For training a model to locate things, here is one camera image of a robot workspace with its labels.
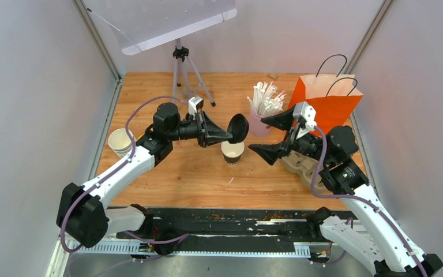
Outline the bundle of wrapped straws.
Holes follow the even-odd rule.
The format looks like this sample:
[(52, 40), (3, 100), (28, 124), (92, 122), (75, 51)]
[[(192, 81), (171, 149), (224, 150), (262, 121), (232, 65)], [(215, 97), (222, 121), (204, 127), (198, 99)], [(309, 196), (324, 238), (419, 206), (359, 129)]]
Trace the bundle of wrapped straws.
[(269, 117), (283, 111), (287, 94), (277, 90), (278, 87), (273, 85), (273, 82), (258, 82), (254, 85), (252, 98), (247, 97), (251, 110), (261, 117)]

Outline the white reflector board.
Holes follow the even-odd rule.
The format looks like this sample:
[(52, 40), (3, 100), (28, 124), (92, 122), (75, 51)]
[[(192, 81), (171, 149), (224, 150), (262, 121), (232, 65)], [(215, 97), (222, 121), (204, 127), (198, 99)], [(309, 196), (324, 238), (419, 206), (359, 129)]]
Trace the white reflector board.
[(86, 8), (131, 56), (234, 18), (235, 1), (94, 1)]

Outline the grey tripod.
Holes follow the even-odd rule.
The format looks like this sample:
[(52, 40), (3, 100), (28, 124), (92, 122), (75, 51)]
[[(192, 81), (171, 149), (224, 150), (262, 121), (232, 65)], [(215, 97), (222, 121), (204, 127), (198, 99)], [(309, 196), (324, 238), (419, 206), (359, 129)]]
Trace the grey tripod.
[[(215, 107), (216, 102), (209, 92), (208, 87), (201, 77), (200, 72), (195, 66), (194, 61), (190, 57), (190, 50), (183, 46), (181, 38), (175, 39), (175, 50), (173, 51), (172, 56), (175, 59), (173, 70), (172, 96), (180, 94), (181, 96), (190, 99), (191, 97), (196, 95), (199, 89), (203, 89), (211, 103), (211, 106)], [(193, 69), (193, 72), (198, 79), (198, 84), (193, 90), (191, 90), (188, 77), (189, 65)]]

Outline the pink straw holder cup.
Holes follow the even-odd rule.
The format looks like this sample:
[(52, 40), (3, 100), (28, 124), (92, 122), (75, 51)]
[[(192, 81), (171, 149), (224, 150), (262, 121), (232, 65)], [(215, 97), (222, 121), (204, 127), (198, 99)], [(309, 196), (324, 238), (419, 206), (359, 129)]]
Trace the pink straw holder cup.
[(253, 108), (250, 109), (249, 115), (249, 133), (255, 137), (264, 138), (269, 136), (272, 127), (261, 122), (262, 117), (259, 116)]

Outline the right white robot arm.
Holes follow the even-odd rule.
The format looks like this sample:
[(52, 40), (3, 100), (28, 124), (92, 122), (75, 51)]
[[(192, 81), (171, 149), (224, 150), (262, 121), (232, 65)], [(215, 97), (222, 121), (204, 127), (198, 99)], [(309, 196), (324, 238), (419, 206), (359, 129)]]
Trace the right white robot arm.
[(338, 244), (373, 276), (433, 276), (439, 272), (442, 260), (424, 252), (406, 235), (352, 159), (358, 146), (351, 127), (335, 126), (325, 133), (316, 123), (316, 110), (305, 102), (261, 122), (285, 131), (284, 140), (272, 145), (251, 144), (249, 148), (268, 164), (292, 152), (316, 160), (311, 186), (321, 181), (328, 191), (326, 198), (341, 200), (367, 231), (367, 237), (360, 235), (322, 207), (308, 217), (309, 238)]

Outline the black cup lid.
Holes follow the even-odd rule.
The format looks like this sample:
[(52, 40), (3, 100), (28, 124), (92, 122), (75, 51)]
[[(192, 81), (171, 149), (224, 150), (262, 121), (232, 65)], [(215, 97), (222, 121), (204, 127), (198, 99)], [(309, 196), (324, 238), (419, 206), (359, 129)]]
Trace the black cup lid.
[(230, 144), (243, 142), (249, 132), (249, 126), (249, 121), (243, 114), (235, 114), (228, 124), (227, 131), (232, 135), (228, 142)]

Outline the orange paper bag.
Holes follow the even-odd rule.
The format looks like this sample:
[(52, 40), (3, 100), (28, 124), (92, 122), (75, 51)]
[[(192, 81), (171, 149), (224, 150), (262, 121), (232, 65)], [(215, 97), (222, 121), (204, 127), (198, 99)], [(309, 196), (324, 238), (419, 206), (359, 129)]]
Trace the orange paper bag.
[(342, 71), (302, 75), (287, 107), (308, 102), (316, 109), (317, 126), (327, 134), (335, 126), (342, 126), (363, 98), (363, 93), (356, 88), (357, 83), (355, 75)]

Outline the stack of paper cups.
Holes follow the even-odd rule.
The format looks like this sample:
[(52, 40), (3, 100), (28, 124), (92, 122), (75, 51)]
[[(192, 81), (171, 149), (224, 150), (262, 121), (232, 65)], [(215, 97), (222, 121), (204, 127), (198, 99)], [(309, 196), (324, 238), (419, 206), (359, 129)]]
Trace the stack of paper cups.
[(131, 130), (129, 130), (129, 134), (125, 128), (120, 128), (113, 131), (108, 138), (108, 146), (120, 158), (128, 155), (133, 148), (134, 134)]

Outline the black paper coffee cup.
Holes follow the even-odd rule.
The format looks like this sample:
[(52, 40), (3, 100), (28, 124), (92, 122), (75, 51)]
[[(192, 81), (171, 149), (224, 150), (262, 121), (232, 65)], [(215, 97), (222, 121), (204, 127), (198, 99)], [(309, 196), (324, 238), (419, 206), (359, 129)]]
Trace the black paper coffee cup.
[(239, 162), (244, 150), (245, 150), (244, 142), (231, 144), (228, 141), (224, 141), (221, 143), (221, 151), (223, 154), (223, 158), (230, 165)]

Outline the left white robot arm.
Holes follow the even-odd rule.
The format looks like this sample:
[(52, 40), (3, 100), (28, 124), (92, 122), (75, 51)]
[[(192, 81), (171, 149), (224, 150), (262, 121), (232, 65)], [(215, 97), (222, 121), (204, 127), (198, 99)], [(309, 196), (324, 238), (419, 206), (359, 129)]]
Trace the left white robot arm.
[(153, 222), (148, 212), (139, 205), (110, 209), (108, 206), (121, 191), (143, 173), (156, 167), (173, 150), (173, 141), (197, 140), (207, 147), (224, 141), (235, 143), (245, 138), (239, 133), (236, 115), (224, 130), (209, 119), (195, 104), (182, 120), (176, 104), (158, 106), (153, 122), (144, 135), (133, 143), (129, 154), (99, 176), (76, 185), (68, 184), (62, 191), (57, 215), (62, 246), (65, 235), (72, 236), (85, 248), (91, 248), (109, 234), (132, 231), (139, 238), (153, 233)]

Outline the cardboard cup carrier tray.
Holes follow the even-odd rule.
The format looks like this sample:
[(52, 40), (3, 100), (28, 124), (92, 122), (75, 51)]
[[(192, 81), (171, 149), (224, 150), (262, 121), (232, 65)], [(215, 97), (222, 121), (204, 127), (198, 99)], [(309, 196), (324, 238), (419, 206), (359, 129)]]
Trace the cardboard cup carrier tray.
[(301, 182), (310, 189), (311, 181), (318, 163), (317, 160), (295, 151), (291, 151), (288, 156), (281, 158), (280, 161), (286, 170), (298, 174)]

